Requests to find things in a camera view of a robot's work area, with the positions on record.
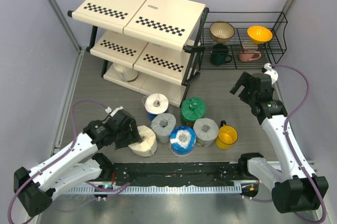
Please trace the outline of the cream paper towel roll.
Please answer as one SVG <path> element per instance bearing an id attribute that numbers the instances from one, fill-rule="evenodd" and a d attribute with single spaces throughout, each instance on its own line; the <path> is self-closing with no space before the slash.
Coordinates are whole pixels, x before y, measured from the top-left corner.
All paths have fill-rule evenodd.
<path id="1" fill-rule="evenodd" d="M 113 63 L 113 68 L 117 72 L 119 78 L 124 82 L 133 82 L 138 77 L 138 71 L 133 68 L 123 66 L 121 64 Z"/>
<path id="2" fill-rule="evenodd" d="M 129 149 L 141 157 L 150 157 L 157 151 L 157 140 L 154 131 L 147 126 L 138 126 L 138 133 L 141 137 L 140 142 L 130 144 Z"/>

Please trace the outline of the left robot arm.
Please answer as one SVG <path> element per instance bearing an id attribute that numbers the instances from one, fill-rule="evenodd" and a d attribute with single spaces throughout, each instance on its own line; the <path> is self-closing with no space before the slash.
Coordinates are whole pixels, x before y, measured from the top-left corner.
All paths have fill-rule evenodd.
<path id="1" fill-rule="evenodd" d="M 45 211 L 62 193 L 98 179 L 107 181 L 114 171 L 100 149 L 115 150 L 141 140 L 135 118 L 122 107 L 110 110 L 107 120 L 94 120 L 65 148 L 41 164 L 14 172 L 14 193 L 30 217 Z"/>

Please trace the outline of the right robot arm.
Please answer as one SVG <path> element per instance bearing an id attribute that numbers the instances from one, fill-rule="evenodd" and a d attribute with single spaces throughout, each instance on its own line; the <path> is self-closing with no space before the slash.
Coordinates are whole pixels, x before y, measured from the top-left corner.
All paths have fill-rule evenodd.
<path id="1" fill-rule="evenodd" d="M 249 74 L 243 72 L 230 90 L 239 94 L 267 133 L 280 164 L 272 167 L 259 153 L 243 154 L 238 173 L 243 179 L 253 176 L 271 191 L 274 206 L 280 213 L 317 210 L 325 212 L 323 198 L 329 184 L 324 176 L 317 176 L 299 148 L 283 103 L 273 98 L 275 72 Z"/>

